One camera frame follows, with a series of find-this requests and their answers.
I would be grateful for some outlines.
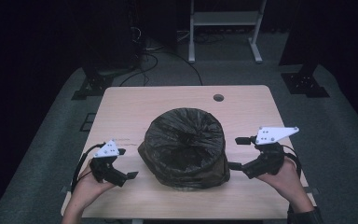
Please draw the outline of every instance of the shelf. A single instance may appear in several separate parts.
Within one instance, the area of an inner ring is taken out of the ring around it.
[[[258,11],[195,12],[194,26],[255,25]]]

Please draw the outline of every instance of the table leg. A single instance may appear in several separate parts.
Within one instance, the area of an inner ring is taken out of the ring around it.
[[[258,15],[257,15],[256,23],[255,23],[254,35],[252,37],[248,38],[252,53],[254,54],[255,61],[257,63],[263,62],[263,60],[261,59],[260,52],[258,51],[257,45],[255,44],[255,41],[257,40],[258,32],[260,31],[260,25],[261,25],[261,21],[263,20],[264,9],[266,8],[266,3],[267,3],[267,0],[263,0],[261,2],[261,6],[258,11]]]

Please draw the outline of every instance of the sleeve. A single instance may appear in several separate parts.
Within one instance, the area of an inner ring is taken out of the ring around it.
[[[324,224],[321,211],[318,207],[307,213],[293,213],[289,211],[287,215],[288,223],[292,224]]]

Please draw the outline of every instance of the plastic bag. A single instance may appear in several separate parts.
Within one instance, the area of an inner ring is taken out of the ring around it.
[[[138,152],[157,180],[177,189],[208,189],[229,180],[220,122],[196,108],[177,108],[154,119]]]

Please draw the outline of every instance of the cable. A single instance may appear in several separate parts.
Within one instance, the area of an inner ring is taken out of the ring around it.
[[[190,62],[188,62],[186,59],[184,59],[183,57],[175,54],[175,53],[172,53],[172,52],[168,52],[168,51],[162,51],[162,52],[154,52],[154,53],[168,53],[168,54],[171,54],[171,55],[174,55],[180,59],[182,59],[185,63],[187,63],[191,68],[194,69],[194,71],[196,72],[197,76],[199,77],[199,81],[200,81],[200,85],[203,86],[203,83],[202,83],[202,79],[201,79],[201,76],[200,76],[200,73],[199,71],[193,66],[193,64],[191,64]]]
[[[142,74],[144,75],[144,86],[146,86],[147,82],[149,82],[149,77],[146,75],[145,70],[139,65],[139,69],[141,70]]]
[[[140,30],[138,27],[135,27],[135,26],[132,26],[131,29],[138,31],[138,33],[139,33],[139,34],[138,34],[138,37],[137,37],[136,39],[133,39],[132,41],[133,41],[134,43],[139,44],[139,43],[140,43],[140,42],[139,42],[139,39],[141,39],[141,36],[142,36],[141,30]]]
[[[297,156],[297,154],[296,154],[295,150],[294,150],[294,149],[292,149],[291,147],[286,146],[286,145],[281,145],[281,146],[289,148],[289,149],[290,149],[290,150],[292,150],[292,151],[295,153],[295,155]]]
[[[81,167],[82,167],[84,161],[85,161],[86,158],[87,158],[87,155],[89,155],[89,153],[90,153],[94,148],[96,148],[96,147],[103,147],[103,146],[104,146],[104,143],[102,143],[102,144],[97,144],[97,145],[95,145],[95,146],[89,148],[89,150],[87,150],[85,153],[83,153],[83,155],[81,156],[80,161],[79,161],[79,163],[77,164],[77,167],[76,167],[76,169],[75,169],[74,176],[72,177],[71,193],[74,192],[75,187],[76,187],[76,185],[77,185],[77,182],[79,181],[79,179],[77,179],[77,178],[78,178],[78,176],[79,176],[80,169],[81,169]]]
[[[199,34],[196,35],[196,39],[194,40],[194,42],[200,45],[212,45],[226,39],[224,35],[220,35],[220,36],[221,37],[218,38],[216,35]]]
[[[90,173],[91,173],[91,171],[88,171],[85,175],[82,175],[81,177],[79,177],[77,182],[80,181],[81,179],[83,179],[84,176],[89,175]]]
[[[153,68],[155,68],[155,67],[157,66],[157,64],[158,64],[158,58],[157,58],[156,56],[151,55],[151,54],[147,54],[147,53],[146,53],[145,55],[154,58],[154,59],[156,60],[155,64],[153,64],[153,66],[151,66],[150,68],[148,68],[148,69],[146,69],[146,70],[143,70],[142,68],[140,68],[140,69],[141,69],[141,72],[135,73],[135,74],[133,74],[133,75],[127,77],[126,79],[124,79],[124,81],[122,81],[122,82],[120,83],[120,85],[118,85],[119,87],[123,86],[123,84],[124,84],[126,81],[128,81],[130,78],[132,78],[132,77],[138,76],[138,75],[140,75],[140,74],[144,74],[144,76],[145,76],[145,72],[148,72],[148,71],[152,70]]]
[[[186,39],[187,37],[190,36],[190,32],[189,32],[189,31],[178,31],[177,33],[178,33],[178,34],[180,34],[180,33],[185,33],[183,36],[177,38],[177,40],[176,40],[177,42],[181,42],[182,40],[184,40],[184,39]]]
[[[153,49],[145,49],[146,51],[154,51],[154,50],[159,50],[159,49],[163,49],[165,48],[165,46],[161,45],[159,47],[153,48]]]

